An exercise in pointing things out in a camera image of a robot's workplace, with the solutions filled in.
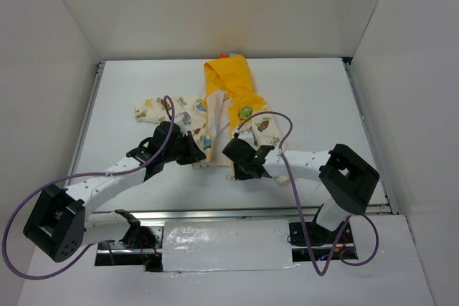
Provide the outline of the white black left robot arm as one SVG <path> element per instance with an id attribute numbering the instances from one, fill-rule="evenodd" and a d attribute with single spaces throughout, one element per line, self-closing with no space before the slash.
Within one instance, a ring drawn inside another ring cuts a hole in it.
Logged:
<path id="1" fill-rule="evenodd" d="M 189 165 L 205 158 L 190 131 L 163 121 L 151 137 L 101 175 L 65 188 L 55 183 L 44 188 L 23 233 L 54 262 L 69 259 L 82 245 L 98 242 L 117 241 L 123 247 L 134 247 L 149 233 L 134 215 L 122 209 L 105 215 L 95 211 L 162 172 L 166 163 Z"/>

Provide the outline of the cream yellow dinosaur kids jacket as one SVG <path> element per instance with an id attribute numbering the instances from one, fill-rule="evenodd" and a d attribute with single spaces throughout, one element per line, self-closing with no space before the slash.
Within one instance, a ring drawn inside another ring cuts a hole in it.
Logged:
<path id="1" fill-rule="evenodd" d="M 205 91 L 199 95 L 173 96 L 176 114 L 188 112 L 194 141 L 205 153 L 195 169 L 209 167 L 231 168 L 232 163 L 222 154 L 237 127 L 250 145 L 278 146 L 283 134 L 277 126 L 266 101 L 255 92 L 255 84 L 247 60 L 240 54 L 221 56 L 204 64 Z"/>

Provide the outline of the aluminium front table rail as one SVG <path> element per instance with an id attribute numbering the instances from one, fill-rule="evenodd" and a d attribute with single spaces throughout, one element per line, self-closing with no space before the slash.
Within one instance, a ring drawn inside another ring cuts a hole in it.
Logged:
<path id="1" fill-rule="evenodd" d="M 312 219 L 318 208 L 306 207 L 302 209 L 307 219 Z M 102 218 L 114 211 L 99 211 L 90 215 L 90 218 Z M 265 208 L 265 209 L 227 209 L 227 210 L 200 210 L 200 211 L 128 211 L 141 222 L 165 221 L 226 221 L 226 220 L 258 220 L 298 217 L 297 208 Z M 392 210 L 388 205 L 369 206 L 366 215 L 390 215 Z"/>

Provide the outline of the aluminium right side rail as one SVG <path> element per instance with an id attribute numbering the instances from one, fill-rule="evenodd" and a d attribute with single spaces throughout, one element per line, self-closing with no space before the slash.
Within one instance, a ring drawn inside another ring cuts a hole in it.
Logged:
<path id="1" fill-rule="evenodd" d="M 352 92 L 354 95 L 354 99 L 356 101 L 356 105 L 359 109 L 361 122 L 363 124 L 367 140 L 369 142 L 369 147 L 372 152 L 374 162 L 376 164 L 376 169 L 380 173 L 380 181 L 381 181 L 382 188 L 384 190 L 384 194 L 387 199 L 387 203 L 389 204 L 391 213 L 395 215 L 399 215 L 400 214 L 399 204 L 397 203 L 396 197 L 394 195 L 392 185 L 390 181 L 387 179 L 388 175 L 387 175 L 386 168 L 384 166 L 384 162 L 382 161 L 379 155 L 376 137 L 374 136 L 374 133 L 371 127 L 371 123 L 370 123 L 370 116 L 368 113 L 368 109 L 364 102 L 364 95 L 358 86 L 357 79 L 354 76 L 354 71 L 351 66 L 352 59 L 353 59 L 352 57 L 342 57 L 341 58 L 344 64 L 344 69 L 346 70 L 346 75 L 348 77 L 349 84 L 352 88 Z"/>

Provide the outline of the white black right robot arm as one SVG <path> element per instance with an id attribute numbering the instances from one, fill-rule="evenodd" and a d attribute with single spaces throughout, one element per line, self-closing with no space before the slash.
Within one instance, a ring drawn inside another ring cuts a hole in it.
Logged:
<path id="1" fill-rule="evenodd" d="M 222 151 L 234 166 L 235 178 L 296 177 L 320 183 L 330 199 L 322 205 L 312 225 L 313 237 L 329 242 L 350 215 L 366 213 L 379 182 L 379 173 L 361 156 L 344 144 L 332 150 L 303 152 L 281 151 L 271 145 L 255 150 L 246 141 L 233 138 Z"/>

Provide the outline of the white glossy cover plate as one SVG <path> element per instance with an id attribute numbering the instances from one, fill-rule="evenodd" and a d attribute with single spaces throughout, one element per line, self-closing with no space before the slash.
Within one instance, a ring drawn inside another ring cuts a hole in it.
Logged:
<path id="1" fill-rule="evenodd" d="M 285 219 L 167 221 L 165 272 L 266 271 L 294 267 Z"/>

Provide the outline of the aluminium left side rail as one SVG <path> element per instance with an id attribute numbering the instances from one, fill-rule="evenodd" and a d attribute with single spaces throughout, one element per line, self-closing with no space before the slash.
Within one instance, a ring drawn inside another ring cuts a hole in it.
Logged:
<path id="1" fill-rule="evenodd" d="M 77 144 L 75 146 L 74 153 L 72 155 L 72 160 L 70 162 L 70 167 L 68 170 L 68 175 L 70 176 L 76 173 L 76 170 L 79 164 L 80 154 L 84 146 L 85 136 L 86 136 L 87 129 L 90 123 L 90 118 L 93 112 L 93 107 L 94 107 L 95 99 L 97 97 L 98 89 L 100 86 L 100 81 L 103 76 L 103 71 L 105 69 L 105 63 L 106 61 L 100 61 L 97 65 L 95 79 L 93 81 L 92 89 L 90 91 L 90 96 L 88 98 L 87 106 L 85 108 L 85 114 L 82 120 L 82 125 L 80 127 L 80 132 L 77 138 Z"/>

